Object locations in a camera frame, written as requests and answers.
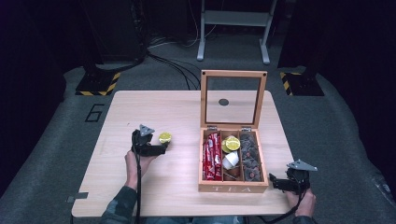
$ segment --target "camouflage sleeve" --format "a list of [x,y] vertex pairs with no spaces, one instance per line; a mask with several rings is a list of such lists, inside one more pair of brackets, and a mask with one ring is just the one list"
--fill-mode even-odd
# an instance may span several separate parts
[[136,195],[134,189],[125,186],[122,187],[116,197],[108,204],[106,211],[102,214],[100,223],[131,224]]

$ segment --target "box lid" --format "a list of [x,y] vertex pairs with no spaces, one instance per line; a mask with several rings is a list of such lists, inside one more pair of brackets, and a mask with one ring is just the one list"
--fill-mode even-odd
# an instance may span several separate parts
[[203,70],[201,128],[257,129],[267,72]]

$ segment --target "human hand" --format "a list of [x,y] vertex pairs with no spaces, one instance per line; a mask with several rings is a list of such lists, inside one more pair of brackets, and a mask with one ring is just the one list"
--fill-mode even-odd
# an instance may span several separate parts
[[[286,196],[289,201],[289,206],[294,207],[298,202],[298,194],[294,192],[286,191]],[[297,211],[294,213],[295,216],[312,217],[314,215],[315,204],[317,202],[317,196],[312,192],[311,189],[307,189],[303,200],[300,202]]]
[[[142,177],[149,169],[149,164],[157,157],[140,157],[140,167]],[[134,153],[129,150],[125,155],[125,163],[126,163],[126,182],[125,186],[130,187],[131,189],[137,189],[137,163],[136,157]]]

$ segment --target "gray floor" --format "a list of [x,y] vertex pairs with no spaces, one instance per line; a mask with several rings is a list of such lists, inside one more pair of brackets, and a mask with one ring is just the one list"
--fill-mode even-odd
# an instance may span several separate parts
[[[320,75],[318,82],[324,97],[288,96],[279,73],[302,70],[276,69],[282,45],[282,38],[277,37],[269,49],[271,64],[264,65],[259,38],[231,35],[207,40],[203,62],[196,61],[198,44],[188,48],[168,44],[150,51],[166,59],[193,63],[200,69],[268,71],[266,89],[273,94],[294,159],[318,167],[318,172],[311,173],[312,189],[318,197],[317,222],[396,223],[396,208],[372,181],[373,176],[378,176],[377,170],[366,158],[356,122],[342,97]],[[199,76],[198,69],[183,65]],[[0,223],[70,222],[73,204],[65,199],[78,192],[114,95],[76,96],[75,87],[83,75],[82,68],[64,74],[67,80],[64,102],[1,198]],[[147,58],[121,73],[115,91],[186,89],[182,75]],[[98,122],[84,122],[94,104],[104,104],[96,107],[103,111],[102,116]],[[98,218],[74,218],[75,223],[97,221]],[[261,222],[251,217],[250,223]],[[290,217],[280,223],[290,223]]]

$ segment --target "lemon slice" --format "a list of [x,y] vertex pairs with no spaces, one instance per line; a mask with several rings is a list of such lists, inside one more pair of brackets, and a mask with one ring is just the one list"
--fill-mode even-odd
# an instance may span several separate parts
[[234,150],[237,150],[241,146],[241,143],[239,142],[239,139],[237,139],[236,137],[229,136],[225,139],[225,146],[228,149],[234,151]]
[[169,143],[171,142],[172,134],[170,133],[161,133],[160,136],[158,137],[160,142],[163,143]]
[[227,146],[225,145],[225,140],[222,140],[222,142],[221,142],[221,149],[222,149],[224,152],[227,152],[227,153],[230,153],[230,152],[231,152],[231,150],[230,150],[229,148],[227,148]]

